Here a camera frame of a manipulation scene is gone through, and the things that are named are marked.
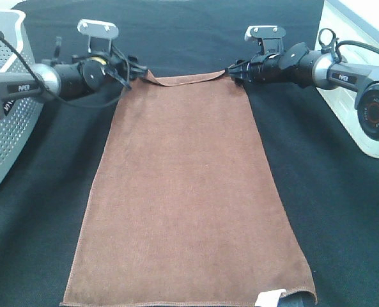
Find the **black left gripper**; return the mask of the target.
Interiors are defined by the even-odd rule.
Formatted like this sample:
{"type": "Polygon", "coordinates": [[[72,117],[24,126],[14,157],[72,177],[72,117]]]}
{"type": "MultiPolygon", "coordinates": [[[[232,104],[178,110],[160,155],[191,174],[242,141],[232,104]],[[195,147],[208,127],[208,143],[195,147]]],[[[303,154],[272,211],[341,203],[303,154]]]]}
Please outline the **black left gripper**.
{"type": "MultiPolygon", "coordinates": [[[[71,88],[101,88],[106,83],[116,81],[124,88],[131,88],[129,62],[122,56],[95,53],[87,56],[72,55],[71,88]]],[[[135,78],[146,77],[148,67],[134,65],[135,78]]]]}

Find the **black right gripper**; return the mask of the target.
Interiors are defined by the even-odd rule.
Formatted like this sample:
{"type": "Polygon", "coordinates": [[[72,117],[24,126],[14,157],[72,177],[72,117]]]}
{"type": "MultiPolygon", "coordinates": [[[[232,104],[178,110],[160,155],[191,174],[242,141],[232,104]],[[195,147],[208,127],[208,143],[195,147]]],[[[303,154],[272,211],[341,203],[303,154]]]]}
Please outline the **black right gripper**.
{"type": "Polygon", "coordinates": [[[283,54],[270,54],[262,63],[251,63],[239,59],[235,64],[225,68],[225,73],[236,85],[249,83],[285,83],[285,71],[279,68],[278,62],[283,54]]]}

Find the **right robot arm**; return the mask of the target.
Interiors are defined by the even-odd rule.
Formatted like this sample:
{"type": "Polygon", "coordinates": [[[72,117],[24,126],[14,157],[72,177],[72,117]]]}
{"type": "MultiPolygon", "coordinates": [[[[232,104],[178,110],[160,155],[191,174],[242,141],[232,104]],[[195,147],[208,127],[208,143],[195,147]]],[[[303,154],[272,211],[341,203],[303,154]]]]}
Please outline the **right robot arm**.
{"type": "Polygon", "coordinates": [[[354,91],[354,108],[362,131],[379,141],[379,66],[349,63],[339,50],[343,45],[353,45],[379,55],[379,49],[362,42],[339,41],[337,36],[328,44],[321,42],[318,51],[309,49],[305,42],[284,49],[285,34],[281,26],[249,26],[244,39],[256,41],[259,52],[248,61],[238,60],[225,72],[237,84],[295,83],[301,88],[354,91]]]}

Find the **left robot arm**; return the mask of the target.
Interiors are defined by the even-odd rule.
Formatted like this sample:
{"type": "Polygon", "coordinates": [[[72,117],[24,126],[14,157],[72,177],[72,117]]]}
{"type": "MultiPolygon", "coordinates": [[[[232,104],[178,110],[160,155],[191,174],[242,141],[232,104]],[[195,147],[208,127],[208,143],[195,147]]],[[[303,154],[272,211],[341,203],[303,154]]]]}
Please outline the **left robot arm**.
{"type": "Polygon", "coordinates": [[[10,103],[19,99],[40,97],[42,102],[58,100],[70,105],[111,81],[130,90],[131,81],[148,73],[146,66],[133,56],[125,56],[110,38],[90,37],[88,54],[73,55],[69,64],[58,61],[60,48],[57,37],[52,59],[32,66],[25,63],[25,73],[0,72],[0,120],[10,111],[10,103]]]}

